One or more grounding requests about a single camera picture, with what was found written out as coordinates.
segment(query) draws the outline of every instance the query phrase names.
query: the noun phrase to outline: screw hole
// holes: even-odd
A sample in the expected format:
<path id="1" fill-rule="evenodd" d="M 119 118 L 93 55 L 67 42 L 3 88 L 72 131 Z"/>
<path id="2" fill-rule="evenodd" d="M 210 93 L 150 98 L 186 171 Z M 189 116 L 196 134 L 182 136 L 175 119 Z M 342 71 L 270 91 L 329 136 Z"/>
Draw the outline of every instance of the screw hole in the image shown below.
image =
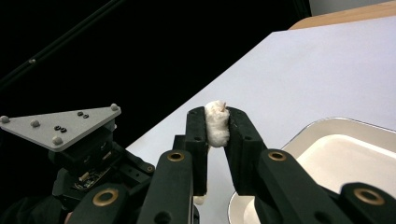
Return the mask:
<path id="1" fill-rule="evenodd" d="M 273 161 L 285 161 L 286 156 L 281 152 L 272 151 L 268 153 L 268 157 Z"/>

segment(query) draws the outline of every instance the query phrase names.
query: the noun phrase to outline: black mechanical part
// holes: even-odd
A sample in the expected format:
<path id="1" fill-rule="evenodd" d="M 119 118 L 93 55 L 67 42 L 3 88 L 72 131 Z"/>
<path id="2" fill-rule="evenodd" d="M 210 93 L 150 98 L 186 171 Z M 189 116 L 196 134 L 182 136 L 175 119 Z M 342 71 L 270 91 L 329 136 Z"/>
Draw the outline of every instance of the black mechanical part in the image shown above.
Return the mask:
<path id="1" fill-rule="evenodd" d="M 100 127 L 64 151 L 49 151 L 49 159 L 72 175 L 83 176 L 91 169 L 98 169 L 109 161 L 106 157 L 112 153 L 112 141 L 112 132 Z"/>
<path id="2" fill-rule="evenodd" d="M 281 216 L 280 223 L 352 223 L 325 190 L 288 152 L 267 149 L 260 155 L 257 172 Z M 258 215 L 266 214 L 256 207 Z M 268 216 L 259 216 L 262 223 L 274 223 Z"/>
<path id="3" fill-rule="evenodd" d="M 207 143 L 205 108 L 194 108 L 187 114 L 185 150 L 193 157 L 193 195 L 204 196 L 207 188 Z"/>
<path id="4" fill-rule="evenodd" d="M 354 223 L 390 224 L 396 221 L 396 200 L 384 190 L 365 183 L 345 184 L 339 204 Z"/>
<path id="5" fill-rule="evenodd" d="M 165 151 L 158 161 L 136 223 L 193 223 L 192 188 L 190 152 Z"/>
<path id="6" fill-rule="evenodd" d="M 252 185 L 257 177 L 255 169 L 261 152 L 267 147 L 244 111 L 229 106 L 227 109 L 230 111 L 230 140 L 224 150 L 233 186 L 239 195 L 255 195 Z"/>
<path id="7" fill-rule="evenodd" d="M 127 200 L 128 190 L 125 186 L 105 183 L 87 193 L 73 211 L 68 224 L 118 223 Z"/>

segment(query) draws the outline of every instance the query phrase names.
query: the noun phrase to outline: screw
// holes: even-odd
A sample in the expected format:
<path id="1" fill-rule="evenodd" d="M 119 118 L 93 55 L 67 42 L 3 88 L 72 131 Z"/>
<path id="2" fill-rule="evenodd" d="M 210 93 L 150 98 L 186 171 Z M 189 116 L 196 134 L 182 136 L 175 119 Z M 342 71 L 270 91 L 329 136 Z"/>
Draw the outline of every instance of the screw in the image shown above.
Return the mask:
<path id="1" fill-rule="evenodd" d="M 38 120 L 36 120 L 36 119 L 32 119 L 32 121 L 30 121 L 30 125 L 32 125 L 32 127 L 36 128 L 36 127 L 40 126 L 40 122 L 38 122 Z"/>
<path id="2" fill-rule="evenodd" d="M 56 146 L 59 146 L 60 144 L 62 144 L 64 142 L 64 140 L 62 140 L 62 138 L 58 137 L 58 136 L 54 136 L 52 138 L 52 143 L 55 144 Z"/>

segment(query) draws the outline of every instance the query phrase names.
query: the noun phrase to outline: white table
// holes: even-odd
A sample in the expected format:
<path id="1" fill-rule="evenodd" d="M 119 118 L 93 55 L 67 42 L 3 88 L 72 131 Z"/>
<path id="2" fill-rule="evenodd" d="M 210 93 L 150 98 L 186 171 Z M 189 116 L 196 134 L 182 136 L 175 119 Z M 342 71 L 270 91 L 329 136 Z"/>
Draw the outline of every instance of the white table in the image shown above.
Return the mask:
<path id="1" fill-rule="evenodd" d="M 214 100 L 245 111 L 271 148 L 331 117 L 396 130 L 396 17 L 272 33 L 127 149 L 157 164 L 188 111 Z M 222 148 L 210 150 L 207 178 L 201 223 L 228 223 L 234 188 Z"/>

